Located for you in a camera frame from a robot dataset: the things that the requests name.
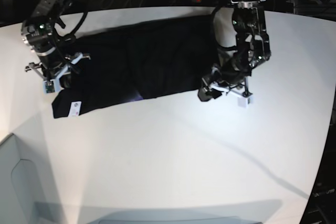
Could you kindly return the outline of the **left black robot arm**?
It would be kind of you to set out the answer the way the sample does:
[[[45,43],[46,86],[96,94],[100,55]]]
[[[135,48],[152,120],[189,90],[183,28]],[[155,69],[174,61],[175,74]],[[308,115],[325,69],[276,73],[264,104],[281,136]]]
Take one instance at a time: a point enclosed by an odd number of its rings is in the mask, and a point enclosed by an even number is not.
[[[236,32],[236,44],[224,47],[217,44],[220,57],[227,56],[223,63],[215,63],[211,72],[202,78],[198,98],[202,102],[217,99],[222,94],[235,93],[248,100],[252,93],[248,77],[252,71],[271,57],[267,34],[265,11],[266,0],[230,0],[233,5],[232,26]]]

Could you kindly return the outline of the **grey robot base cover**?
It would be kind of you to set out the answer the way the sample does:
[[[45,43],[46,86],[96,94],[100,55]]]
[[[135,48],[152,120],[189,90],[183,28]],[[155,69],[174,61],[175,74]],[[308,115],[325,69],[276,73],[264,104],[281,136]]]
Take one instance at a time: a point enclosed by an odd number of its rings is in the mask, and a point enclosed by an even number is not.
[[[14,134],[1,141],[1,223],[56,223],[36,165],[21,157]]]

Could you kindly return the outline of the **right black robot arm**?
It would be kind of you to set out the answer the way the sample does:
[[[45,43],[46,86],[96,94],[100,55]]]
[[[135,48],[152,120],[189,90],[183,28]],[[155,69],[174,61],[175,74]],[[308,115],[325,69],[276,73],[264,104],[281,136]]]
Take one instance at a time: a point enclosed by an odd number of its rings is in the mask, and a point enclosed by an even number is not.
[[[21,36],[23,42],[39,59],[38,63],[30,62],[25,71],[34,71],[43,80],[46,94],[59,92],[69,86],[71,73],[78,73],[77,63],[89,59],[89,54],[77,52],[65,55],[61,48],[75,41],[75,34],[85,21],[88,11],[83,12],[75,28],[64,36],[60,36],[55,26],[65,28],[61,20],[63,12],[72,5],[72,0],[40,0],[32,15],[22,23]]]

